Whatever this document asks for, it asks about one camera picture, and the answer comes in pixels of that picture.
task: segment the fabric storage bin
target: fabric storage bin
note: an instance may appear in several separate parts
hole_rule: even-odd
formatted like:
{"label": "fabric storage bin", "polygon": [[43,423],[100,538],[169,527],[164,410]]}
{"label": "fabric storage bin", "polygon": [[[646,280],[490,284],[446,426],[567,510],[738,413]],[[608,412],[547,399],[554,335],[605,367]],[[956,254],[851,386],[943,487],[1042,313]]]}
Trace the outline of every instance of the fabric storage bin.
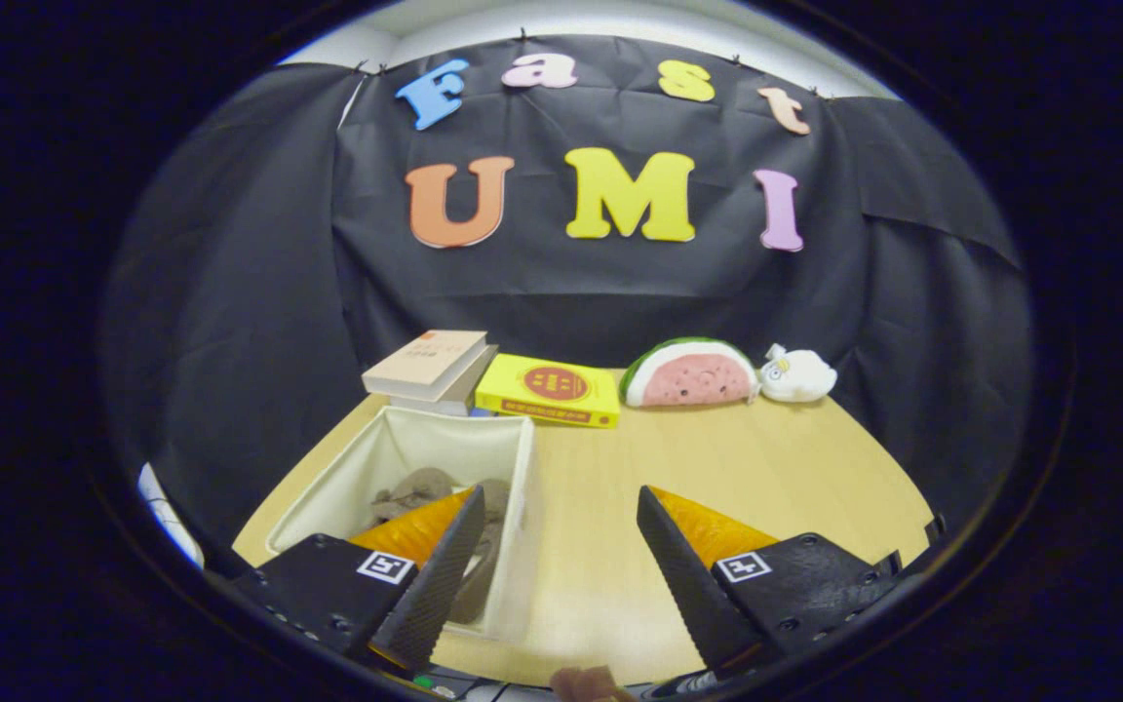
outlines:
{"label": "fabric storage bin", "polygon": [[273,556],[312,534],[349,538],[369,528],[372,499],[411,472],[432,466],[455,492],[486,478],[509,483],[509,503],[483,614],[445,630],[481,639],[514,640],[529,617],[542,500],[535,480],[536,428],[529,418],[450,418],[383,408],[347,448],[295,499],[268,532]]}

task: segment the blue foam letter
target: blue foam letter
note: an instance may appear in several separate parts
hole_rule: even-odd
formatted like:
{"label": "blue foam letter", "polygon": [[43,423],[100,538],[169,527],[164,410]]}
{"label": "blue foam letter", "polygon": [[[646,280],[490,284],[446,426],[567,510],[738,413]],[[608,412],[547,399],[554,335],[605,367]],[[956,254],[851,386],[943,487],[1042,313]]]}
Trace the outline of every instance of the blue foam letter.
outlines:
{"label": "blue foam letter", "polygon": [[465,84],[455,71],[463,71],[471,63],[465,60],[455,58],[398,90],[396,98],[409,100],[410,106],[418,112],[414,129],[427,129],[462,107],[462,100],[449,99],[446,93],[462,92]]}

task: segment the black fabric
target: black fabric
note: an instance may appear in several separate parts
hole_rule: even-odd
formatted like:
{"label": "black fabric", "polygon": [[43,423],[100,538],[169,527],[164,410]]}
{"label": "black fabric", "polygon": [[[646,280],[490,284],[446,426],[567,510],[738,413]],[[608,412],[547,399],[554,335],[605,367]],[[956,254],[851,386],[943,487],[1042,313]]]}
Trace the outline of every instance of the black fabric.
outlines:
{"label": "black fabric", "polygon": [[230,546],[360,398],[330,236],[336,126],[358,80],[291,66],[246,85],[159,170],[108,280],[120,448],[152,463],[206,548]]}
{"label": "black fabric", "polygon": [[[500,83],[536,53],[573,56],[578,83]],[[418,131],[394,94],[454,57],[471,63],[462,107]],[[704,66],[716,98],[664,94],[667,58]],[[802,103],[807,137],[775,121],[766,85]],[[657,152],[694,158],[695,239],[566,236],[565,155],[578,147],[610,148],[631,176]],[[456,165],[448,213],[463,221],[476,206],[467,164],[485,156],[515,159],[496,233],[463,248],[416,240],[405,174]],[[802,252],[760,244],[758,168],[797,180]],[[362,79],[270,72],[147,192],[107,310],[129,456],[152,459],[222,544],[365,395],[360,370],[428,328],[487,329],[503,352],[599,366],[674,336],[723,338],[755,361],[775,343],[811,348],[839,370],[833,399],[957,529],[1015,456],[1032,380],[1016,248],[976,174],[910,108],[825,100],[617,37],[500,40]]]}

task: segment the white plush toy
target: white plush toy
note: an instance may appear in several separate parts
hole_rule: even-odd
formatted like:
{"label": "white plush toy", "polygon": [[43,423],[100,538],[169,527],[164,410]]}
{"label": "white plush toy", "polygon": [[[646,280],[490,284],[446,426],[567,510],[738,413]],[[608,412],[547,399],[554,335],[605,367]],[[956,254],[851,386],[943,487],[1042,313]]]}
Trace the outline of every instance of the white plush toy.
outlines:
{"label": "white plush toy", "polygon": [[770,363],[761,366],[761,395],[779,403],[821,400],[839,379],[839,373],[812,350],[788,352],[775,344],[765,356]]}

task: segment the yellow book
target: yellow book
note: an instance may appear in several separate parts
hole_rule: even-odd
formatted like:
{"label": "yellow book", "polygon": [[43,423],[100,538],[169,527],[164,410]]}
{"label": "yellow book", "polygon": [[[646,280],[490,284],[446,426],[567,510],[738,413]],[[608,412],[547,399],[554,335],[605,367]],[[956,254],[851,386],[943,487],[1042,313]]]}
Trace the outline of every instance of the yellow book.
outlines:
{"label": "yellow book", "polygon": [[556,361],[499,354],[476,388],[476,408],[567,425],[614,428],[614,374]]}

